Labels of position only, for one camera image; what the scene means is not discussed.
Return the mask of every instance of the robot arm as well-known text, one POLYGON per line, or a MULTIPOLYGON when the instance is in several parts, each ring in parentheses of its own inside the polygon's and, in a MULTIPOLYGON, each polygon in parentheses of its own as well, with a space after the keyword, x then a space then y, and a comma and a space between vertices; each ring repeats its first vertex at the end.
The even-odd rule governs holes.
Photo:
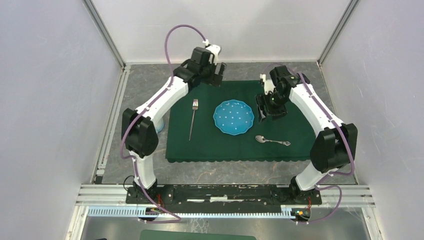
POLYGON ((355 157, 358 130, 354 124, 345 124, 328 109, 316 95, 306 76, 302 75, 305 79, 303 83, 300 76, 290 73, 286 66, 274 68, 270 76, 271 79, 266 79, 264 74, 260 76, 264 93, 256 96, 259 122, 267 117, 278 119, 285 116, 287 114, 285 103, 291 101, 306 117, 316 136, 310 151, 311 163, 290 183, 292 194, 298 196, 301 192, 313 190, 325 175, 350 162, 340 134, 330 120, 341 128, 353 157, 355 157), (322 108, 311 96, 321 103, 322 108))
POLYGON ((122 114, 122 138, 131 122, 141 114, 136 124, 131 128, 125 140, 125 147, 129 154, 134 156, 134 170, 136 176, 145 189, 149 189, 156 182, 153 169, 153 153, 159 143, 155 126, 159 126, 164 114, 182 97, 187 95, 201 82, 213 86, 220 86, 225 63, 215 74, 218 65, 218 55, 221 48, 218 45, 196 47, 190 59, 173 71, 165 85, 155 93, 146 103, 135 110, 127 108, 122 114))

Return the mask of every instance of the green mat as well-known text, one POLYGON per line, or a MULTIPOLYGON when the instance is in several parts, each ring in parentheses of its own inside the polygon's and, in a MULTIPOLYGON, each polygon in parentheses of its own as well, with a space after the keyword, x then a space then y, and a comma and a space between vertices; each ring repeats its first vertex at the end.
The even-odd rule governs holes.
POLYGON ((143 230, 140 240, 256 240, 254 236, 143 230))
POLYGON ((255 95, 264 89, 258 80, 223 81, 221 87, 201 84, 181 98, 169 116, 166 158, 169 162, 200 161, 304 161, 309 159, 315 141, 314 130, 302 112, 291 102, 288 114, 278 120, 258 123, 255 95), (193 99, 198 99, 191 141, 190 124, 193 99), (229 135, 215 126, 215 108, 227 100, 239 100, 249 105, 254 114, 253 126, 244 134, 229 135), (256 135, 269 140, 289 141, 290 146, 274 142, 259 143, 256 135))

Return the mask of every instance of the plate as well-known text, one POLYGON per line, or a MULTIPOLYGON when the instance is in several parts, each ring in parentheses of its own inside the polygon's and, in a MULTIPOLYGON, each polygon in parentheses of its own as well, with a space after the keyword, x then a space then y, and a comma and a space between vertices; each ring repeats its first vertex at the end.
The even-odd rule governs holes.
POLYGON ((215 108, 213 120, 215 126, 223 133, 239 135, 247 132, 252 126, 255 116, 252 109, 244 101, 223 101, 215 108))

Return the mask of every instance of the white wall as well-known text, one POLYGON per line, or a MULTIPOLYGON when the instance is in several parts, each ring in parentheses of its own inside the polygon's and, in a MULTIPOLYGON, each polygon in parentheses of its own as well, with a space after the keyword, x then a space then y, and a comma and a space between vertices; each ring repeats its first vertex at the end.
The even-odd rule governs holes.
MULTIPOLYGON (((223 61, 315 61, 349 0, 94 0, 127 62, 164 63, 167 32, 178 24, 197 27, 221 45, 223 61)), ((201 38, 175 31, 173 62, 190 57, 201 38)))
POLYGON ((81 0, 1 1, 0 33, 0 239, 64 239, 120 67, 81 0))
POLYGON ((424 2, 361 1, 323 73, 337 113, 359 130, 357 172, 387 239, 422 239, 424 2))

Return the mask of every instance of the spoon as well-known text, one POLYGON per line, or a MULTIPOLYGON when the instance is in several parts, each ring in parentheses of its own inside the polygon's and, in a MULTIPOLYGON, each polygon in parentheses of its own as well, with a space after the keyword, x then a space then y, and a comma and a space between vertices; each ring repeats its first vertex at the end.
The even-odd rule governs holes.
POLYGON ((268 140, 268 139, 265 139, 265 137, 261 136, 261 135, 257 135, 254 138, 256 139, 256 141, 260 142, 261 144, 264 144, 266 142, 279 143, 279 144, 286 145, 286 146, 289 146, 291 144, 289 141, 268 140))

